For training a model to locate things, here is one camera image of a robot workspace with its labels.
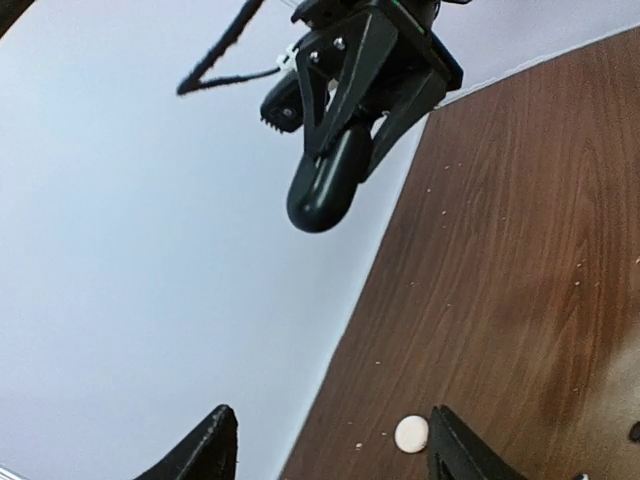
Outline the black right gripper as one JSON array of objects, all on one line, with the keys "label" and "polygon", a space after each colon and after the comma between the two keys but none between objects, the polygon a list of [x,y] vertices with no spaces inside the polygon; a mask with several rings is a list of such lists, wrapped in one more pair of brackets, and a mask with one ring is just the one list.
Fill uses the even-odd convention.
[{"label": "black right gripper", "polygon": [[304,153],[322,155],[357,109],[364,183],[418,120],[462,85],[463,70],[433,32],[439,1],[303,1],[310,32],[297,45]]}]

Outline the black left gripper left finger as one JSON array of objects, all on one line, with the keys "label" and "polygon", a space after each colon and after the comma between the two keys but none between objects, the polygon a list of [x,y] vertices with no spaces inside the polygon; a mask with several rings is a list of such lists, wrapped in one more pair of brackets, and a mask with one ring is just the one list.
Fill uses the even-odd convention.
[{"label": "black left gripper left finger", "polygon": [[237,455],[238,421],[221,404],[135,480],[234,480]]}]

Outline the black earbud charging case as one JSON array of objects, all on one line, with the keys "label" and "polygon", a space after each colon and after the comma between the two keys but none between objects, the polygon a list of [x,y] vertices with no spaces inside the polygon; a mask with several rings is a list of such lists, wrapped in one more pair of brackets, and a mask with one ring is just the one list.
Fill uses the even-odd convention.
[{"label": "black earbud charging case", "polygon": [[327,153],[301,159],[286,202],[289,220],[306,233],[335,227],[348,212],[371,159],[373,141],[367,124],[355,124]]}]

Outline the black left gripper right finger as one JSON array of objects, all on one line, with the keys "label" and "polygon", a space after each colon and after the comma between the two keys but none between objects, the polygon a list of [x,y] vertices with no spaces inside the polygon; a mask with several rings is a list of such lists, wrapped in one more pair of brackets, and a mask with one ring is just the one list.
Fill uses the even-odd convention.
[{"label": "black left gripper right finger", "polygon": [[427,454],[431,480],[526,479],[446,405],[431,411]]}]

